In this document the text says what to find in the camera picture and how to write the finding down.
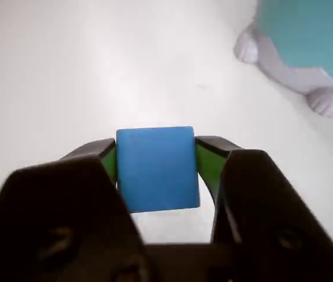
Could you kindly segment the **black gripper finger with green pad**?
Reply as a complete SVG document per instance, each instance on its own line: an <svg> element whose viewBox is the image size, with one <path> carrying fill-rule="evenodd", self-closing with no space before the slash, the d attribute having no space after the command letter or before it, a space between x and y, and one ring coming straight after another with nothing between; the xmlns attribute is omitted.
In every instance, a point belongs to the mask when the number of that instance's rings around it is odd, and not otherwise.
<svg viewBox="0 0 333 282"><path fill-rule="evenodd" d="M153 281L103 159L115 140L14 171L0 192L0 281Z"/></svg>
<svg viewBox="0 0 333 282"><path fill-rule="evenodd" d="M333 281L333 241L272 158L218 136L195 143L233 281Z"/></svg>

